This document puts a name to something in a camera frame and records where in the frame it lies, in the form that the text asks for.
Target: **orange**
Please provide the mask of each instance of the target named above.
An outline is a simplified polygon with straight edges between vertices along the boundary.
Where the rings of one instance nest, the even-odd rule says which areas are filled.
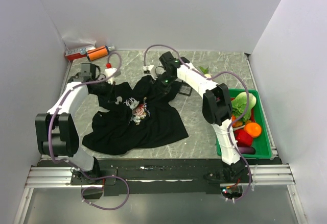
[[[248,123],[245,127],[244,130],[253,138],[257,138],[261,135],[262,129],[261,126],[258,125],[257,123]]]

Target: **green basket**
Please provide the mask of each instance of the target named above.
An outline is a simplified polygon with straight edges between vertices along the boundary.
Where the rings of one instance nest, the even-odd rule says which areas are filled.
[[[241,92],[244,92],[244,90],[229,89],[229,95],[231,98],[235,98]],[[243,156],[246,158],[269,159],[271,158],[271,148],[270,148],[269,138],[268,138],[266,124],[264,120],[264,115],[262,113],[259,93],[256,90],[249,90],[249,93],[253,94],[256,98],[256,104],[253,108],[253,114],[254,114],[255,122],[258,123],[262,128],[262,133],[258,138],[253,140],[252,146],[255,148],[255,154],[243,154]],[[217,153],[218,155],[221,155],[218,139],[217,139]]]

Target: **gray wall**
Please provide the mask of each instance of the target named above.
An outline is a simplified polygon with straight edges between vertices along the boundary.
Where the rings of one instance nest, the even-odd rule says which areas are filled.
[[[40,0],[0,2],[0,222],[12,223],[40,158],[34,118],[58,98],[67,62]]]
[[[282,0],[250,56],[309,223],[326,223],[327,0]]]
[[[280,0],[41,0],[69,48],[85,43],[145,49],[251,53]]]

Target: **gray marble surface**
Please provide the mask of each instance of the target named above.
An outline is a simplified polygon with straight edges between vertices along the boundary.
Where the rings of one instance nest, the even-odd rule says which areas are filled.
[[[159,56],[166,51],[149,51],[147,54],[147,64],[159,65]],[[116,83],[127,81],[131,87],[143,76],[143,51],[119,51],[123,58],[121,75],[115,79]],[[220,71],[228,70],[239,75],[249,89],[254,89],[253,81],[243,53],[223,53],[223,52],[200,52],[187,51],[180,52],[181,56],[188,58],[193,65],[209,67],[211,75]],[[69,77],[75,75],[80,70],[80,63],[88,62],[86,58],[77,59],[72,63]],[[118,65],[118,58],[113,56],[110,60],[113,67]],[[105,69],[107,57],[93,61],[94,64]],[[225,83],[229,88],[240,88],[242,85],[231,75],[223,74],[215,79],[217,83]],[[203,118],[202,99],[192,92],[190,97],[178,94],[170,102],[179,112],[186,127],[189,137],[170,145],[151,148],[135,149],[125,155],[111,156],[99,154],[82,146],[88,153],[97,158],[219,158],[216,149],[216,137],[214,130]],[[84,135],[92,131],[91,122],[94,114],[99,110],[98,101],[95,95],[89,95],[78,109],[75,115],[75,125],[80,135],[80,142]]]

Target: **purple cable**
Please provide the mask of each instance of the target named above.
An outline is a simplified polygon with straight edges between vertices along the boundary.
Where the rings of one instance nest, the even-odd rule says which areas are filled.
[[[168,46],[168,45],[165,45],[165,44],[153,44],[151,46],[149,46],[145,52],[144,52],[144,58],[143,58],[143,65],[146,66],[146,55],[147,55],[147,52],[150,48],[152,47],[155,47],[155,46],[161,46],[161,47],[165,47],[165,48],[168,48],[168,49],[171,49],[173,52],[176,53],[177,55],[177,58],[179,59],[179,61],[184,64],[187,68],[190,68],[190,66],[188,66],[186,63],[183,62],[183,60],[181,59],[180,55],[179,55],[179,52],[177,50],[175,50],[174,48]],[[249,90],[248,88],[246,87],[245,83],[243,82],[243,80],[235,73],[233,72],[230,72],[230,71],[223,71],[223,72],[220,72],[218,74],[216,74],[215,76],[213,76],[212,78],[207,78],[206,76],[204,76],[204,74],[202,74],[201,72],[199,72],[198,70],[195,70],[195,69],[191,69],[192,71],[196,72],[197,74],[201,75],[202,77],[206,78],[207,80],[214,80],[215,78],[217,78],[218,76],[224,74],[224,73],[227,73],[227,74],[231,74],[233,75],[235,78],[237,78],[241,84],[243,85],[244,87],[244,90],[246,92],[246,107],[245,107],[245,110],[244,112],[239,116],[237,117],[234,121],[232,121],[232,123],[230,123],[230,125],[228,126],[227,128],[227,131],[230,130],[230,127],[236,123],[237,121],[239,121],[244,115],[245,113],[247,112],[247,110],[249,110],[249,104],[250,104],[250,94],[249,94]],[[231,138],[231,135],[230,133],[228,133],[228,139],[229,139],[229,142],[230,142],[230,145],[231,146],[234,146],[234,143],[233,143],[233,140]],[[251,179],[252,179],[252,174],[251,174],[251,169],[250,169],[250,166],[249,166],[249,163],[247,162],[247,160],[244,158],[244,156],[241,154],[241,152],[238,150],[237,147],[235,147],[235,150],[236,152],[240,155],[241,159],[244,161],[245,165],[247,166],[247,169],[249,171],[249,184],[247,186],[247,188],[245,189],[244,193],[242,194],[242,196],[240,196],[238,199],[236,199],[235,201],[238,201],[240,200],[241,198],[243,198],[250,190],[250,186],[251,186]]]
[[[122,56],[121,56],[119,53],[117,53],[117,52],[112,52],[112,53],[110,53],[109,56],[108,56],[108,62],[109,62],[110,57],[111,57],[112,55],[114,55],[114,54],[117,55],[117,56],[119,57],[119,64],[118,64],[118,67],[117,67],[117,70],[116,70],[116,72],[118,72],[119,69],[120,69],[121,66],[122,66]],[[63,98],[62,98],[62,100],[60,101],[60,103],[59,103],[57,109],[55,110],[54,114],[52,115],[52,117],[51,117],[51,119],[50,119],[50,123],[49,123],[49,128],[52,128],[52,127],[53,127],[53,123],[54,123],[55,117],[56,117],[56,115],[58,114],[58,112],[59,112],[59,110],[60,110],[60,107],[63,105],[63,103],[64,103],[65,100],[67,99],[68,95],[69,95],[69,94],[70,94],[74,89],[76,89],[76,88],[78,88],[78,87],[81,87],[81,86],[83,86],[83,85],[92,85],[92,84],[98,84],[98,83],[101,83],[101,82],[106,82],[106,81],[109,80],[111,77],[113,77],[113,76],[116,74],[116,72],[114,72],[111,76],[109,76],[109,77],[107,77],[107,78],[105,78],[105,79],[102,79],[102,80],[96,80],[96,81],[89,81],[89,82],[81,83],[81,84],[75,85],[71,90],[69,90],[69,91],[68,91],[68,92],[63,96]],[[67,159],[60,159],[60,160],[56,160],[56,159],[55,159],[55,155],[54,155],[54,153],[53,153],[53,146],[52,146],[52,130],[50,130],[50,129],[49,129],[49,132],[48,132],[48,141],[49,141],[49,152],[50,152],[50,156],[51,156],[52,161],[53,161],[55,164],[58,164],[58,163],[60,163],[60,162],[62,162],[62,161],[65,161],[65,160],[67,161]],[[67,163],[68,163],[70,166],[74,167],[74,168],[79,168],[77,165],[75,165],[74,163],[72,163],[72,162],[70,162],[70,161],[68,161]],[[88,175],[87,175],[84,171],[82,171],[82,170],[81,170],[80,172],[81,172],[81,173],[82,173],[86,178],[88,178],[88,179],[90,179],[90,180],[92,180],[92,181],[103,180],[103,179],[106,179],[106,178],[116,178],[116,179],[119,179],[119,180],[123,181],[123,182],[125,183],[126,187],[127,187],[126,198],[125,198],[124,201],[123,201],[120,205],[118,205],[117,207],[114,207],[114,208],[105,208],[105,207],[101,207],[101,206],[98,206],[98,205],[96,205],[96,204],[94,204],[94,203],[91,203],[90,201],[86,200],[86,199],[83,197],[83,193],[84,193],[84,191],[85,191],[86,189],[102,189],[102,190],[103,190],[103,188],[99,188],[99,187],[87,187],[87,188],[83,189],[83,190],[81,191],[81,197],[82,197],[82,199],[83,199],[84,202],[86,202],[86,203],[88,203],[89,205],[92,205],[92,206],[94,206],[94,207],[96,207],[96,208],[99,208],[99,209],[101,209],[101,210],[116,210],[116,209],[120,208],[121,206],[123,206],[123,205],[126,203],[128,197],[129,197],[129,186],[128,186],[127,182],[126,182],[123,178],[121,178],[121,177],[117,177],[117,176],[104,176],[104,177],[93,178],[93,177],[88,176]]]

